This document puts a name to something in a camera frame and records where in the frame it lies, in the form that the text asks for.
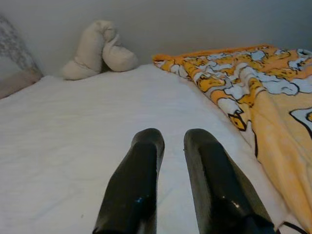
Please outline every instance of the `bed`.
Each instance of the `bed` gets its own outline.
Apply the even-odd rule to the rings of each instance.
[[[46,76],[0,100],[0,233],[90,233],[134,134],[159,129],[157,233],[196,234],[183,152],[188,129],[211,132],[254,185],[282,234],[301,233],[226,116],[193,83],[151,64],[80,81]]]

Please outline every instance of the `gray pillow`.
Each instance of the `gray pillow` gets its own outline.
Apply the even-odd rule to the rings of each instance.
[[[41,77],[17,31],[0,15],[0,99],[36,83]]]

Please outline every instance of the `stuffed animal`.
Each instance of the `stuffed animal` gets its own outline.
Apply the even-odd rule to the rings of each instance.
[[[136,55],[121,45],[113,23],[98,20],[83,31],[76,56],[61,72],[69,80],[88,78],[101,73],[103,61],[115,72],[132,70],[138,64]]]

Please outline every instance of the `cartoon print blanket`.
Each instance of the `cartoon print blanket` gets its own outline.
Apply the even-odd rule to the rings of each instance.
[[[312,52],[261,45],[153,60],[193,81],[228,116],[312,233]]]

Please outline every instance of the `wall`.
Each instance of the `wall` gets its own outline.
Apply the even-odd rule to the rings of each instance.
[[[112,20],[141,63],[156,53],[271,43],[312,50],[311,0],[1,0],[45,74],[74,54],[81,31]]]

